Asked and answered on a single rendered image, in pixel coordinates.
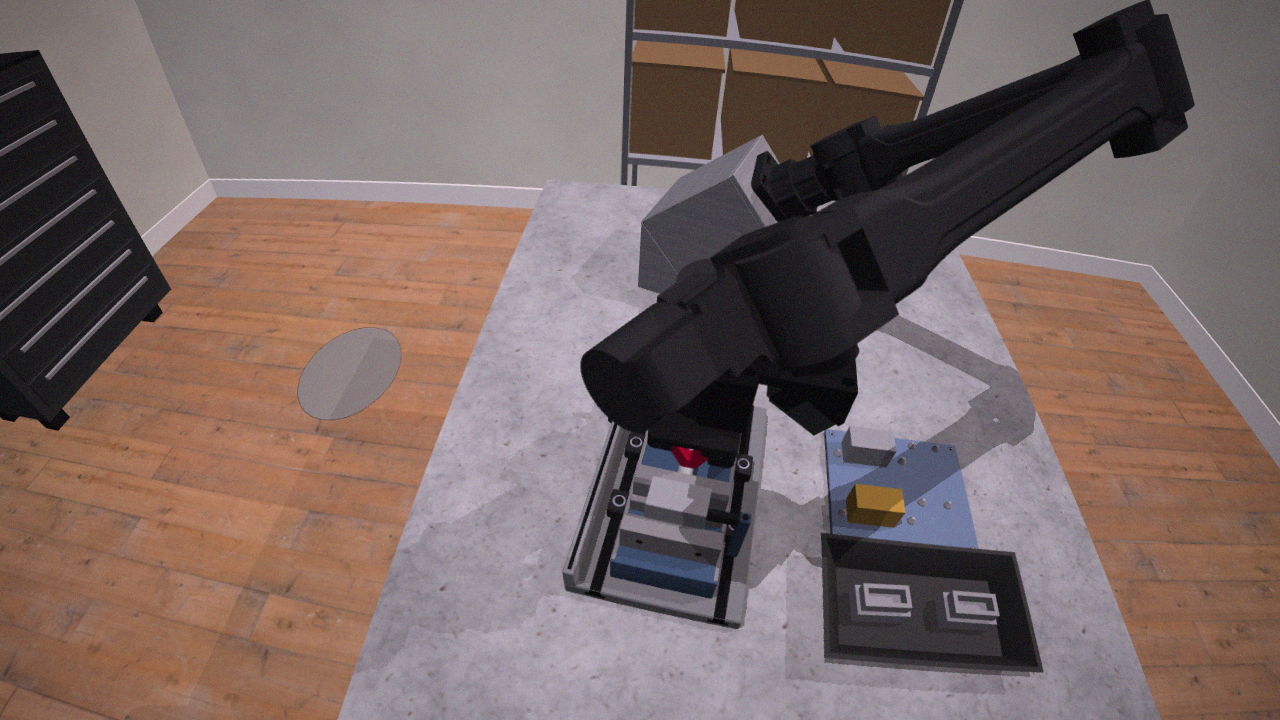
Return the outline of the yellow rectangular block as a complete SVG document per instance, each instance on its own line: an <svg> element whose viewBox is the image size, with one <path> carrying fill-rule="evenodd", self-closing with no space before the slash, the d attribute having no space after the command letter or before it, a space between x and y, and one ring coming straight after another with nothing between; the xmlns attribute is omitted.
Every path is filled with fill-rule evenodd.
<svg viewBox="0 0 1280 720"><path fill-rule="evenodd" d="M893 528L905 514L902 489L855 484L846 509L849 523Z"/></svg>

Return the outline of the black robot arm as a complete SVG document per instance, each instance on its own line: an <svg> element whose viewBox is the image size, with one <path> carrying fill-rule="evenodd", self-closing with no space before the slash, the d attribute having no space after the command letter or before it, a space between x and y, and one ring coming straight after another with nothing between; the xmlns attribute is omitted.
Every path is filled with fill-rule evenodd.
<svg viewBox="0 0 1280 720"><path fill-rule="evenodd" d="M928 117L870 117L803 161L756 155L751 187L777 223L689 263L582 355L596 406L643 433L701 392L699 427L744 433L762 384L812 436L842 425L858 343L954 249L1103 143L1132 158L1188 128L1169 14L1146 0L1073 36L1080 55Z"/></svg>

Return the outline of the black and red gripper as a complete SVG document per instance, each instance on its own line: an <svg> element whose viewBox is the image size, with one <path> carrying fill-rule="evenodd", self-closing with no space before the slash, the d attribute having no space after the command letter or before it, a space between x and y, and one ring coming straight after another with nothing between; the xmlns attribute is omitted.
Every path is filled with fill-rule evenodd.
<svg viewBox="0 0 1280 720"><path fill-rule="evenodd" d="M662 416L648 429L646 443L671 451L682 468L696 469L707 460L710 466L733 468L741 433L699 427L700 400L701 393L678 411Z"/></svg>

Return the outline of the grey flat bar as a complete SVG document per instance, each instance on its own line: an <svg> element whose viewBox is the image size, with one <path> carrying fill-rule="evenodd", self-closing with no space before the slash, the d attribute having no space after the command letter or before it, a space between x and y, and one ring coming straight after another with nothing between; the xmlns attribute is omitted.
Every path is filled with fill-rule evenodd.
<svg viewBox="0 0 1280 720"><path fill-rule="evenodd" d="M630 509L631 510L645 512L645 503L646 503L646 497L639 496L639 495L631 495L631 498L630 498ZM723 527L722 523L708 521L708 520L705 520L704 525L707 525L707 527L717 527L717 528L722 528Z"/></svg>

